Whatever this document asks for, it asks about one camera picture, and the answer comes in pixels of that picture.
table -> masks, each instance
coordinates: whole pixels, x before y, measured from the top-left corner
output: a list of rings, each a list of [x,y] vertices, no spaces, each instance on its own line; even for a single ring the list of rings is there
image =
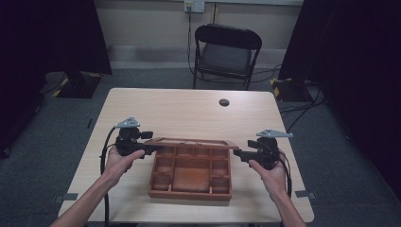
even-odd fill
[[[226,98],[230,105],[219,101]],[[68,193],[80,197],[99,177],[99,155],[110,129],[134,116],[140,131],[154,131],[153,137],[178,137],[229,140],[244,150],[247,140],[266,128],[285,131],[271,93],[249,91],[168,90],[114,88],[105,101],[88,145],[82,155]],[[113,143],[118,131],[114,131]],[[305,190],[301,174],[287,138],[279,138],[279,147],[288,156],[293,192]],[[233,196],[227,201],[185,201],[154,199],[148,184],[154,153],[134,162],[130,171],[109,193],[110,221],[159,223],[258,223],[278,222],[279,213],[270,200],[260,177],[248,164],[231,154]],[[308,197],[292,195],[295,207],[306,222],[314,219]],[[61,215],[73,201],[64,201]],[[90,221],[104,220],[102,202]]]

